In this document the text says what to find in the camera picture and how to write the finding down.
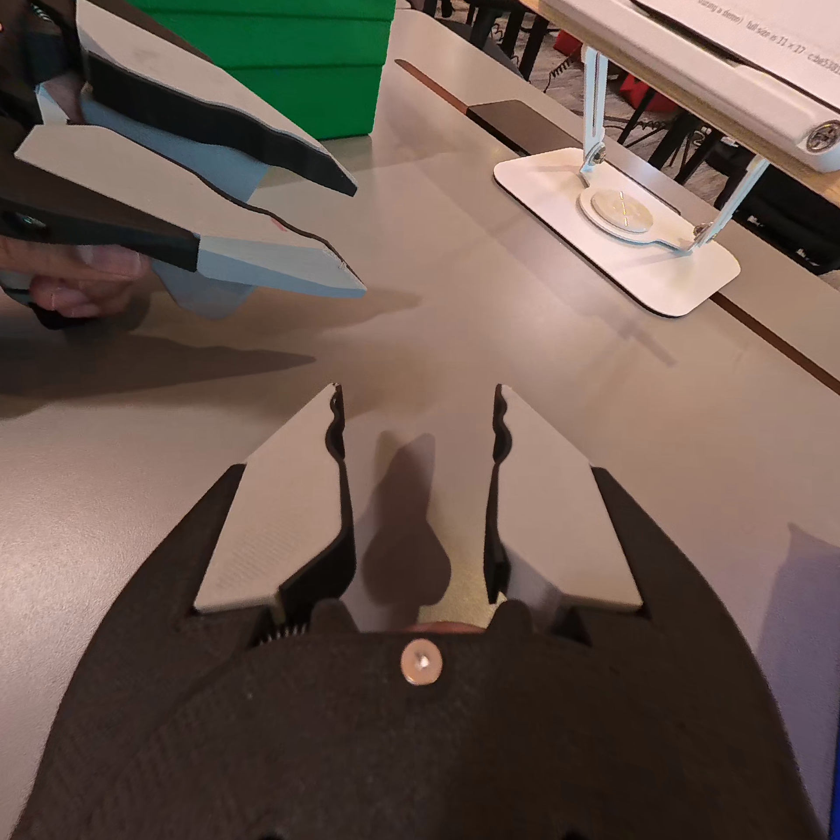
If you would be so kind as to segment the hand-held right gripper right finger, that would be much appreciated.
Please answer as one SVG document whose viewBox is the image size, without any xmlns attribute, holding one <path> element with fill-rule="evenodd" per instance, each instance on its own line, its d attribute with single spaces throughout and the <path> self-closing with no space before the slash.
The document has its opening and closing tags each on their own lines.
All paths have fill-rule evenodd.
<svg viewBox="0 0 840 840">
<path fill-rule="evenodd" d="M 486 505 L 488 602 L 523 603 L 535 624 L 574 606 L 643 606 L 590 460 L 508 385 L 498 384 Z"/>
</svg>

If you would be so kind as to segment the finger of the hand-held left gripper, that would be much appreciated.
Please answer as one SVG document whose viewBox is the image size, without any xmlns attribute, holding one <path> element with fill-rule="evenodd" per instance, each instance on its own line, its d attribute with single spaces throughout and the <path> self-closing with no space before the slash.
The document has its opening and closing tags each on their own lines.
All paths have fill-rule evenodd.
<svg viewBox="0 0 840 840">
<path fill-rule="evenodd" d="M 36 78 L 72 70 L 88 123 L 247 203 L 277 167 L 347 196 L 358 186 L 321 143 L 127 2 L 37 2 Z"/>
<path fill-rule="evenodd" d="M 222 318 L 256 287 L 328 298 L 365 293 L 329 242 L 110 129 L 39 125 L 15 157 L 174 226 L 174 255 L 148 256 L 151 267 L 180 306 L 206 318 Z"/>
</svg>

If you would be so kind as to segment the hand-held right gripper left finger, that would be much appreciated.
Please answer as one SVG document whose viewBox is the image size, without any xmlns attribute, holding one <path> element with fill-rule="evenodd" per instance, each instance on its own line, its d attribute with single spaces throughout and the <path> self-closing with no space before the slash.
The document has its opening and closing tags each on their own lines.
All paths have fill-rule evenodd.
<svg viewBox="0 0 840 840">
<path fill-rule="evenodd" d="M 194 608 L 310 614 L 355 573 L 343 394 L 331 383 L 246 460 Z"/>
</svg>

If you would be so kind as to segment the green plastic bin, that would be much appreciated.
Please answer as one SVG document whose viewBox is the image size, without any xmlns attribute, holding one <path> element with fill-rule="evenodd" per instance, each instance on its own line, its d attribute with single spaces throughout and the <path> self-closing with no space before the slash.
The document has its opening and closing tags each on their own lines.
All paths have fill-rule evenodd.
<svg viewBox="0 0 840 840">
<path fill-rule="evenodd" d="M 371 133 L 395 1 L 138 1 L 317 140 Z"/>
</svg>

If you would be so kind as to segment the person's left hand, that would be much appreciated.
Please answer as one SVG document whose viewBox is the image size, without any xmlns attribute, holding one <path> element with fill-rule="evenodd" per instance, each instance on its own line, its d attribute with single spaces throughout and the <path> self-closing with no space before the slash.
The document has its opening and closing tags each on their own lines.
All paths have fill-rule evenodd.
<svg viewBox="0 0 840 840">
<path fill-rule="evenodd" d="M 116 245 L 49 245 L 1 237 L 1 269 L 30 275 L 28 297 L 68 319 L 123 312 L 135 286 L 151 274 L 151 260 Z"/>
</svg>

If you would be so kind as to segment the white document stand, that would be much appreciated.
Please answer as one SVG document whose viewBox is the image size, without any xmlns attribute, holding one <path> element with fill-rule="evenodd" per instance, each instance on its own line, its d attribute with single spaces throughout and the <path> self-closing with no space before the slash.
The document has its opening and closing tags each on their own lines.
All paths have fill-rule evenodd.
<svg viewBox="0 0 840 840">
<path fill-rule="evenodd" d="M 606 72 L 613 59 L 597 46 L 617 47 L 663 73 L 673 68 L 766 121 L 818 171 L 839 170 L 839 104 L 813 98 L 639 2 L 526 5 L 583 44 L 583 148 L 499 163 L 495 180 L 651 312 L 685 316 L 739 274 L 738 261 L 715 237 L 771 163 L 754 153 L 717 217 L 691 224 L 606 161 Z"/>
</svg>

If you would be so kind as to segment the dark rectangular mat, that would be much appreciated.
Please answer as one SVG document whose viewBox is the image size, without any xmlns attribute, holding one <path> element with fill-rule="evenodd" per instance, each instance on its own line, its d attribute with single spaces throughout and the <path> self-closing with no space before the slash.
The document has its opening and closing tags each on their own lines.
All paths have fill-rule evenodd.
<svg viewBox="0 0 840 840">
<path fill-rule="evenodd" d="M 519 100 L 477 104 L 468 107 L 465 115 L 519 156 L 582 149 L 580 141 Z"/>
</svg>

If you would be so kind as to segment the black office chair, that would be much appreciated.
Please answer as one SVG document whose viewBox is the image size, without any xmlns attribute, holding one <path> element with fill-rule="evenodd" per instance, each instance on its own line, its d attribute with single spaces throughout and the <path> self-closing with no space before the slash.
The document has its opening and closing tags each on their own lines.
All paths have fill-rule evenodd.
<svg viewBox="0 0 840 840">
<path fill-rule="evenodd" d="M 838 206 L 773 166 L 734 218 L 815 275 L 839 268 Z"/>
</svg>

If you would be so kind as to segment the printed instruction sheet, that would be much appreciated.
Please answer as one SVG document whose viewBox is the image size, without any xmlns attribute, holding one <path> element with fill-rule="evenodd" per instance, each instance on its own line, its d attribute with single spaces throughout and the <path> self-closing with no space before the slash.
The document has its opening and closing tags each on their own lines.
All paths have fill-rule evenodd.
<svg viewBox="0 0 840 840">
<path fill-rule="evenodd" d="M 838 1 L 648 1 L 639 4 L 813 98 L 838 106 Z"/>
</svg>

